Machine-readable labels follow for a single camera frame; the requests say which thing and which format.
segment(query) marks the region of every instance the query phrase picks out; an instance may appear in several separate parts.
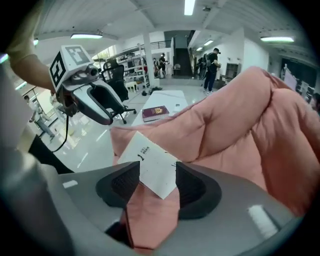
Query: ceiling light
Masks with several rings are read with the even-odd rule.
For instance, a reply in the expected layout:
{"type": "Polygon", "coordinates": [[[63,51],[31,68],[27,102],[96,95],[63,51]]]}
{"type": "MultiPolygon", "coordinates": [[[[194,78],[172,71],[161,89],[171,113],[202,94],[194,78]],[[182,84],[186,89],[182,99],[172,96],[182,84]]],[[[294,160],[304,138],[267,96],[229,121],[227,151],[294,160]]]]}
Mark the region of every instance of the ceiling light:
{"type": "Polygon", "coordinates": [[[100,34],[73,34],[71,39],[100,39],[102,35],[100,34]]]}
{"type": "Polygon", "coordinates": [[[184,0],[184,15],[191,16],[194,13],[196,0],[184,0]]]}
{"type": "Polygon", "coordinates": [[[20,84],[19,86],[17,86],[17,87],[15,88],[15,90],[17,91],[17,90],[21,89],[21,88],[24,87],[26,84],[27,84],[27,82],[24,81],[22,84],[20,84]]]}
{"type": "Polygon", "coordinates": [[[294,42],[294,39],[288,36],[265,36],[260,39],[264,42],[294,42]]]}
{"type": "Polygon", "coordinates": [[[206,42],[206,43],[204,44],[204,46],[208,46],[208,45],[210,45],[212,42],[213,42],[213,40],[209,40],[208,42],[206,42]]]}
{"type": "Polygon", "coordinates": [[[0,58],[0,64],[2,62],[5,62],[7,59],[8,59],[8,54],[3,55],[2,58],[0,58]]]}

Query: black pad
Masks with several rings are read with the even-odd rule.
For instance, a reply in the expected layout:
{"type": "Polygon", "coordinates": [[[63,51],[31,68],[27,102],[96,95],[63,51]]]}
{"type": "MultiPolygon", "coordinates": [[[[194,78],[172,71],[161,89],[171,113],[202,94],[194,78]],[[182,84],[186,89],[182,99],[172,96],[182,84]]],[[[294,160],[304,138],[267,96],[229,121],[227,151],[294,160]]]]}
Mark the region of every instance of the black pad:
{"type": "Polygon", "coordinates": [[[176,163],[176,186],[180,196],[179,220],[200,219],[219,204],[222,190],[211,177],[182,162],[176,163]]]}
{"type": "Polygon", "coordinates": [[[95,187],[96,193],[110,207],[125,209],[139,184],[140,162],[128,166],[100,179],[95,187]]]}

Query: white paper card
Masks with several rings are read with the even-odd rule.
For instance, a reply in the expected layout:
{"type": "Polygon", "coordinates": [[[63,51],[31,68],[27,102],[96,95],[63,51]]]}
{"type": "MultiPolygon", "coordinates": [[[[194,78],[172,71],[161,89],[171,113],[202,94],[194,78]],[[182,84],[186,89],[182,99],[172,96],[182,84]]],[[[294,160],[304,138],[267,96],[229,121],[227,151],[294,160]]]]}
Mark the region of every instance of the white paper card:
{"type": "Polygon", "coordinates": [[[118,164],[140,161],[140,181],[165,199],[176,188],[178,159],[136,132],[118,160],[118,164]]]}

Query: robotic arm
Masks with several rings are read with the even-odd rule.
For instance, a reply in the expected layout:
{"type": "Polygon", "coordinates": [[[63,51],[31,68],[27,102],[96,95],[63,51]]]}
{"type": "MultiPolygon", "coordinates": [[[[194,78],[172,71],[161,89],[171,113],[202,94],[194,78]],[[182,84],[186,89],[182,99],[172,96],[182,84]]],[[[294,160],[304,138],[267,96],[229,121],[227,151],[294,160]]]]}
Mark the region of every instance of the robotic arm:
{"type": "Polygon", "coordinates": [[[123,108],[119,96],[101,79],[98,68],[81,45],[62,46],[50,69],[56,98],[68,116],[77,111],[102,125],[113,122],[107,108],[123,108]]]}

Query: column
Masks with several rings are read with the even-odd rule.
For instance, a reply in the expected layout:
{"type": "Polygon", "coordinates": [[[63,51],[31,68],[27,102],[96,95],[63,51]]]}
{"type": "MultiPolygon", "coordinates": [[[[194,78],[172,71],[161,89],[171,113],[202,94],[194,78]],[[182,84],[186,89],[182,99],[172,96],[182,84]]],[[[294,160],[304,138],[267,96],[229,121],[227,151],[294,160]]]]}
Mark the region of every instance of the column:
{"type": "Polygon", "coordinates": [[[149,83],[150,83],[150,87],[153,87],[155,86],[155,74],[154,74],[154,61],[152,59],[149,33],[143,34],[143,41],[144,41],[145,60],[146,60],[146,65],[148,67],[149,83]]]}

